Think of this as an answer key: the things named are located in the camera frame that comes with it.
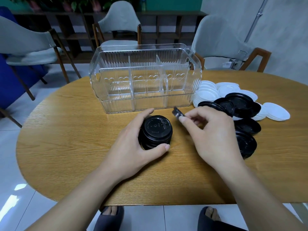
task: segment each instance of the chair backrest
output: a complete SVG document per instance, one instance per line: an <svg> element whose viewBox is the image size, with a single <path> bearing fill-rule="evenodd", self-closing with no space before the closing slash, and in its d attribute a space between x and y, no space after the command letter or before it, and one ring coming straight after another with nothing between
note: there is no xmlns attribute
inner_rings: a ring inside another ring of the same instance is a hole
<svg viewBox="0 0 308 231"><path fill-rule="evenodd" d="M192 51L203 58L224 57L247 60L253 48L241 42L228 22L217 15L205 16L196 31Z"/></svg>
<svg viewBox="0 0 308 231"><path fill-rule="evenodd" d="M140 24L133 6L127 1L116 1L102 20L98 22L102 32L134 31Z"/></svg>
<svg viewBox="0 0 308 231"><path fill-rule="evenodd" d="M49 32L34 32L0 16L0 53L23 55L54 46Z"/></svg>

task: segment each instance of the table top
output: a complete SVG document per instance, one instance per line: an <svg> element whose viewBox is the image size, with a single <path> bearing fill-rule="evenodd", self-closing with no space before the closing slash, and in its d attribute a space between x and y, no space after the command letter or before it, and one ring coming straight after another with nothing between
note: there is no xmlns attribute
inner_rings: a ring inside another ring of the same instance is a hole
<svg viewBox="0 0 308 231"><path fill-rule="evenodd" d="M257 102L273 102L290 112L291 118L283 122L259 121L258 147L245 162L282 202L308 202L308 86L248 71L204 71L203 80L236 82L256 93ZM153 113L171 121L169 152L119 184L106 205L235 203L171 110ZM101 163L136 114L105 114L88 77L65 85L33 110L20 131L16 155L22 175L39 193L59 201Z"/></svg>

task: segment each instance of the white tile floor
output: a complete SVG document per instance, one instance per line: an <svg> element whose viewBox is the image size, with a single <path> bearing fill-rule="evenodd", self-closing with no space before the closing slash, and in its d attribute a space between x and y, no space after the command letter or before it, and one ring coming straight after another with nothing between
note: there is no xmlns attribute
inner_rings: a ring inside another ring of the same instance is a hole
<svg viewBox="0 0 308 231"><path fill-rule="evenodd" d="M88 75L88 66L76 64L81 76ZM71 65L65 67L70 81L76 80L78 77ZM44 98L66 84L59 65L51 65L44 79L47 85L39 81L31 88L35 101L25 93L7 109L21 124ZM0 231L23 231L56 204L31 188L21 175L15 157L19 130L7 118L0 119ZM285 206L297 216L290 204ZM120 230L196 231L202 207L204 205L125 207ZM237 205L213 207L218 209L222 221L247 229ZM88 231L93 230L95 221L94 218Z"/></svg>

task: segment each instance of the wooden shelf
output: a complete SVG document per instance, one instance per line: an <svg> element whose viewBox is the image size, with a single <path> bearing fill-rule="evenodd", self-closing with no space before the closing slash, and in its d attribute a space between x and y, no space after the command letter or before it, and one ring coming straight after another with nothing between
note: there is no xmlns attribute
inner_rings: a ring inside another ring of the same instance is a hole
<svg viewBox="0 0 308 231"><path fill-rule="evenodd" d="M96 42L94 38L94 32L92 24L94 23L94 17L104 17L107 12L100 13L72 13L72 12L12 12L15 15L17 22L32 31L46 32L51 29L51 25L48 21L48 16L54 16L61 29L61 33L58 33L61 40L66 42L69 48L69 54L74 63L89 63L93 57L96 49ZM174 43L179 42L181 39L193 40L196 30L202 18L207 14L202 11L145 11L136 12L138 17L143 16L155 16L156 17L156 32L142 32L142 40L155 40L156 43L163 42L164 39L173 40ZM78 16L82 18L83 25L86 32L75 32L70 17ZM175 32L159 32L159 26L163 25L163 16L176 16ZM181 32L182 31L182 19L183 16L196 16L197 21L195 25L195 32ZM110 32L103 33L105 41L108 40L137 40L137 33L134 32ZM91 46L92 51L82 51L79 40L87 40ZM63 55L63 62L69 63L67 58Z"/></svg>

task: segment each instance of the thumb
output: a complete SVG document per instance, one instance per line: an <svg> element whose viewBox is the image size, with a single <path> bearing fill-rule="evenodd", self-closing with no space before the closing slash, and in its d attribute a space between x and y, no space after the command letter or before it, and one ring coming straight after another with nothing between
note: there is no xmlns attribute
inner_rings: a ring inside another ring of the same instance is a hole
<svg viewBox="0 0 308 231"><path fill-rule="evenodd" d="M169 144L162 143L157 147L144 151L145 158L147 159L147 163L151 162L152 160L157 159L158 157L164 155L170 148Z"/></svg>
<svg viewBox="0 0 308 231"><path fill-rule="evenodd" d="M202 131L194 122L185 116L180 116L179 121L185 126L187 131L189 132L191 137L197 135L200 131Z"/></svg>

